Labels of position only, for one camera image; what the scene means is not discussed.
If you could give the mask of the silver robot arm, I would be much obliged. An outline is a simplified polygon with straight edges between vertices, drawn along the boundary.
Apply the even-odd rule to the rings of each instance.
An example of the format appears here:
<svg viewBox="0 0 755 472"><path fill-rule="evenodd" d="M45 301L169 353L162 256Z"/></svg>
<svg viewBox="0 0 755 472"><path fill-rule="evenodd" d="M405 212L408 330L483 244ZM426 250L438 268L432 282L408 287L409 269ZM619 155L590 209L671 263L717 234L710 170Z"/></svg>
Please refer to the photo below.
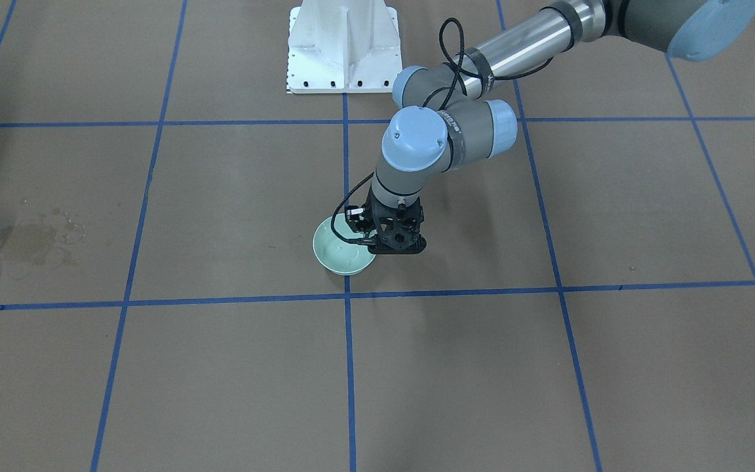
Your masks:
<svg viewBox="0 0 755 472"><path fill-rule="evenodd" d="M458 51L440 49L434 68L402 69L393 85L398 111L381 138L381 158L364 183L362 206L347 206L354 245L371 254L419 254L425 216L420 196L435 174L458 170L513 147L519 134L512 107L486 95L498 83L542 71L555 56L607 35L686 62L704 62L728 48L755 16L755 1L556 1L474 47L456 18Z"/></svg>

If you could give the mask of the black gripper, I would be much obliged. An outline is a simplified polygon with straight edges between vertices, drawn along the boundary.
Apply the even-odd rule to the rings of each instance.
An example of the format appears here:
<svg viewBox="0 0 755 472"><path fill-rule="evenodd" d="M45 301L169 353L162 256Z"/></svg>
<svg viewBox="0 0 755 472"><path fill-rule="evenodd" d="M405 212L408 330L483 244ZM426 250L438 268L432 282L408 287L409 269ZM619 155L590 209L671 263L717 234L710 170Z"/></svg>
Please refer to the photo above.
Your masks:
<svg viewBox="0 0 755 472"><path fill-rule="evenodd" d="M421 235L423 207L419 199L413 203L397 203L395 207L381 203L374 194L368 195L368 221L374 236L366 246L371 254L414 255L427 247Z"/></svg>

